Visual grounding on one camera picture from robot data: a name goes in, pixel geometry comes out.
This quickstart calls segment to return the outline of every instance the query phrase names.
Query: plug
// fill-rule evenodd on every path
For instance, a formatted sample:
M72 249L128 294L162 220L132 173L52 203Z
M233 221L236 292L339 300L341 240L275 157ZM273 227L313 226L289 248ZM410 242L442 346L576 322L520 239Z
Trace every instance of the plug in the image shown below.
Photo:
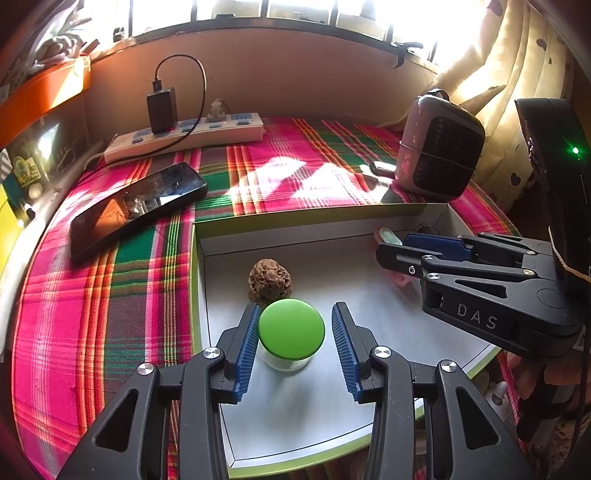
M148 95L147 102L150 127L154 135L170 132L176 128L178 115L174 88L162 90L162 83L156 80L154 93Z
M227 115L228 112L226 112L224 109L223 100L221 98L216 98L212 103L212 107L209 109L206 122L208 124L224 122L226 121Z

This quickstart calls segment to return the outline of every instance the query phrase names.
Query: window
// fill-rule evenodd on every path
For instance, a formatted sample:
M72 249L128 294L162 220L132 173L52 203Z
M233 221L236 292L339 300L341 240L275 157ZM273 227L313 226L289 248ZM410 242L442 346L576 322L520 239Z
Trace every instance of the window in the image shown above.
M189 22L192 6L193 0L134 0L132 33L141 35L150 30Z
M79 0L75 27L99 50L130 35L221 18L281 18L340 28L381 41L419 42L416 55L449 65L478 33L483 0ZM215 28L215 23L208 23Z
M269 17L328 25L333 0L270 0Z
M197 0L197 19L260 17L261 2L253 0Z

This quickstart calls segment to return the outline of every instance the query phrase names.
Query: blue gripper pad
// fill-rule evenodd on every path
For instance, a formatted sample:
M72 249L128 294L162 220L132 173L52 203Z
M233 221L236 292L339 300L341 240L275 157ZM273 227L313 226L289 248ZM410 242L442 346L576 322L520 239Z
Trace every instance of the blue gripper pad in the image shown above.
M248 391L248 384L251 380L252 367L255 362L256 347L258 346L258 321L262 309L257 305L252 312L251 321L238 354L236 362L236 382L233 393L237 401L242 400L242 396Z
M459 238L409 233L402 244L406 247L441 253L445 260L455 262L470 260L470 249Z
M333 306L332 329L347 391L353 395L355 401L359 401L362 394L359 378L359 360L355 355L345 320L337 305Z

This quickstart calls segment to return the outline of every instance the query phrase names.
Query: walnut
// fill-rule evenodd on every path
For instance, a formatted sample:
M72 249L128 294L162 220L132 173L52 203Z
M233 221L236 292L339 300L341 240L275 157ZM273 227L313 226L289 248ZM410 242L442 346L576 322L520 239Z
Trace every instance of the walnut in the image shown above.
M262 307L291 296L290 273L270 258L259 260L248 275L248 298Z

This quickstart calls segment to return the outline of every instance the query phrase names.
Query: yellow box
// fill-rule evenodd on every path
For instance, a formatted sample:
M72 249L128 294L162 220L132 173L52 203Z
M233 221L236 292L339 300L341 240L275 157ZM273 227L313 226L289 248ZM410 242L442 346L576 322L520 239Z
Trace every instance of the yellow box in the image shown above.
M8 203L4 187L0 185L0 275L6 266L19 233L21 233L21 227Z

